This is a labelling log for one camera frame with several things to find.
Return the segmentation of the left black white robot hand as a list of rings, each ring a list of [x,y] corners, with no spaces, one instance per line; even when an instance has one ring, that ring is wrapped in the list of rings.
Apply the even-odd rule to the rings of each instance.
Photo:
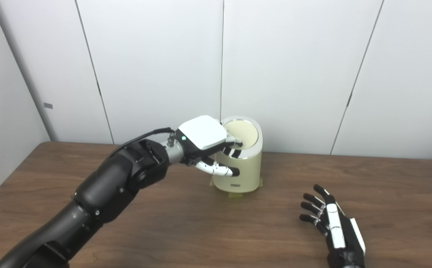
[[[218,151],[231,148],[233,145],[242,146],[242,140],[231,135],[218,120],[209,115],[202,115],[184,122],[175,131],[175,139],[182,149],[180,162],[187,166],[211,175],[237,177],[240,170],[226,166],[211,158]]]

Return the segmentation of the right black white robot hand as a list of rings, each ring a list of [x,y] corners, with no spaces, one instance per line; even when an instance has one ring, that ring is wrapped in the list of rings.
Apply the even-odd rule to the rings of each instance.
[[[366,246],[356,219],[347,217],[335,197],[318,184],[313,186],[322,199],[304,193],[301,207],[311,214],[299,219],[314,225],[325,236],[330,268],[364,268]]]

